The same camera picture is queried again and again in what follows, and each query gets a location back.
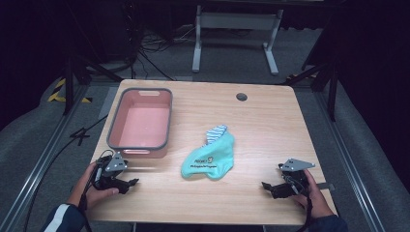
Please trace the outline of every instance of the hand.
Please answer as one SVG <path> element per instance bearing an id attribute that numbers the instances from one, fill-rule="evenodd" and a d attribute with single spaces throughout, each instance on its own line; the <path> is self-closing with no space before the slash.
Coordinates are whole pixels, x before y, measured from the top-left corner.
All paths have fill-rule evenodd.
<path id="1" fill-rule="evenodd" d="M 319 186 L 316 184 L 316 181 L 313 179 L 313 176 L 310 172 L 305 169 L 305 175 L 307 176 L 308 181 L 308 193 L 311 199 L 311 204 L 313 206 L 311 210 L 311 217 L 312 218 L 322 218 L 325 216 L 334 215 L 331 208 L 329 208 L 328 203 L 326 202 L 325 197 L 323 196 L 322 192 L 319 189 Z M 305 209 L 308 208 L 308 200 L 307 198 L 302 195 L 294 195 L 292 198 L 299 204 L 301 204 Z"/>
<path id="2" fill-rule="evenodd" d="M 84 174 L 79 178 L 77 184 L 75 185 L 72 194 L 67 200 L 68 204 L 73 204 L 78 207 L 79 201 L 81 199 L 81 194 L 84 191 L 85 186 L 87 185 L 88 180 L 90 179 L 91 174 L 93 173 L 96 163 L 91 163 Z M 105 190 L 96 190 L 94 187 L 90 187 L 86 193 L 87 196 L 87 209 L 93 208 L 99 201 L 105 199 L 106 197 L 118 194 L 119 189 L 109 188 Z"/>

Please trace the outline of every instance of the pink bin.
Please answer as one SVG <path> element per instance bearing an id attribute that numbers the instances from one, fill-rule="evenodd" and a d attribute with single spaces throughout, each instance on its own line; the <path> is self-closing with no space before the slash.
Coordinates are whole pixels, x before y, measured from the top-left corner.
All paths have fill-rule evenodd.
<path id="1" fill-rule="evenodd" d="M 163 158 L 171 109 L 172 93 L 168 89 L 126 89 L 108 132 L 108 146 L 133 158 Z"/>

